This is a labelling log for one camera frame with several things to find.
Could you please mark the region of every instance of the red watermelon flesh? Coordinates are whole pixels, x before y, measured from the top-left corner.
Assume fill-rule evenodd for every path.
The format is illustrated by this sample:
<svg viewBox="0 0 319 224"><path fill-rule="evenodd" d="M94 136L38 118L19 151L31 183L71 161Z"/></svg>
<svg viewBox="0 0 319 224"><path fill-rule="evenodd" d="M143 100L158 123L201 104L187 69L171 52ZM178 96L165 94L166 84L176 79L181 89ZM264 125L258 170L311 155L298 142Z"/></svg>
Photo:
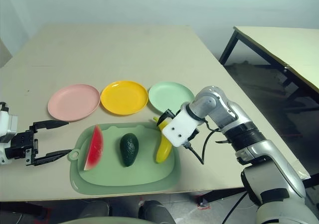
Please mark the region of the red watermelon flesh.
<svg viewBox="0 0 319 224"><path fill-rule="evenodd" d="M86 156L84 170L94 168L100 161L103 154L103 134L101 128L96 125L93 130L91 143Z"/></svg>

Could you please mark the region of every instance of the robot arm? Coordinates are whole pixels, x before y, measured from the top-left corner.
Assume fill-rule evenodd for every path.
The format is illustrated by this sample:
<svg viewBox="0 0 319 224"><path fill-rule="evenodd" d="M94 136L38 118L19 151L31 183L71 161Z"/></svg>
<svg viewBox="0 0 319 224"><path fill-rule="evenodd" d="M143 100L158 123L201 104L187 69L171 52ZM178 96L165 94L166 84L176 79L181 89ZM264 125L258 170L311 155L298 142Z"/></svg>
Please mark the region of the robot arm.
<svg viewBox="0 0 319 224"><path fill-rule="evenodd" d="M250 199L259 207L257 223L319 223L305 206L305 188L295 170L272 141L267 140L247 114L214 86L184 103L176 117L162 130L176 147L187 145L198 125L209 116L235 149Z"/></svg>

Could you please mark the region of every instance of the cutting board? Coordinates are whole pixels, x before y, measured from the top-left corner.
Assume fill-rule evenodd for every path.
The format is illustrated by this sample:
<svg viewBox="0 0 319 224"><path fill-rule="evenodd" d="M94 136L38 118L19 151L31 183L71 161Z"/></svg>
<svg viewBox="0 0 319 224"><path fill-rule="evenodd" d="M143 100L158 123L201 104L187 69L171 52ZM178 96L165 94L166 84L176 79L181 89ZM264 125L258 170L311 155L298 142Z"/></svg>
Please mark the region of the cutting board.
<svg viewBox="0 0 319 224"><path fill-rule="evenodd" d="M180 175L177 150L172 150L167 160L156 163L161 132L153 122L114 123L99 125L104 139L104 150L98 165L84 171L84 163L94 126L86 129L69 153L70 178L73 188L85 194L108 194L159 191L175 184ZM125 167L120 154L120 139L133 133L139 140L139 152L135 162Z"/></svg>

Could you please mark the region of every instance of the beige table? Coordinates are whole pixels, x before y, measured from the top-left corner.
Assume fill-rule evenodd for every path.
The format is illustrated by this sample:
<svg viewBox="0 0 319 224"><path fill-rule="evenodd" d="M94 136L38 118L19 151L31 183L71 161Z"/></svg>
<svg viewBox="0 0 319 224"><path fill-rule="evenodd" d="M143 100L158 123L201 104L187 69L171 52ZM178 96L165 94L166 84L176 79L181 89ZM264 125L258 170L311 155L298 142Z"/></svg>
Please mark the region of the beige table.
<svg viewBox="0 0 319 224"><path fill-rule="evenodd" d="M240 40L319 102L319 29L235 26L219 62L224 65Z"/></svg>
<svg viewBox="0 0 319 224"><path fill-rule="evenodd" d="M266 137L272 139L303 178L307 171L281 140L254 104L188 26L48 25L0 69L1 100L18 115L18 131L34 121L50 119L47 102L64 86L86 83L102 90L116 80L133 80L147 89L159 81L176 81L194 94L203 87L221 87L236 101ZM115 116L99 107L89 117L67 126L40 130L39 157L47 152L71 149L81 132L96 123L145 122L156 113L150 106L129 116ZM201 151L208 135L204 125L192 141ZM206 148L205 165L179 148L182 171L178 184L163 193L242 187L243 169L221 134ZM0 167L0 200L52 200L89 198L73 190L66 157L40 165L24 160Z"/></svg>

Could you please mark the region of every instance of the banana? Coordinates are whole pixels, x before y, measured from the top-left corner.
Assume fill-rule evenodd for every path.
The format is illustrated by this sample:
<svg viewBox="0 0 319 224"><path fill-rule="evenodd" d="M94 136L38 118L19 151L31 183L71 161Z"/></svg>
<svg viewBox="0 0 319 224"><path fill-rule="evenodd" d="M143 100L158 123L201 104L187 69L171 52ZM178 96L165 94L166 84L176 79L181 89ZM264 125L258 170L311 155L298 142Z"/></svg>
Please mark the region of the banana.
<svg viewBox="0 0 319 224"><path fill-rule="evenodd" d="M157 118L157 117L153 117L153 119L156 122L159 120L159 118ZM168 125L168 122L166 120L164 120L162 123L159 124L159 129L162 131L166 125ZM162 134L159 149L158 149L158 152L156 153L156 162L157 163L163 163L167 159L167 157L171 151L171 147L172 147L172 144Z"/></svg>

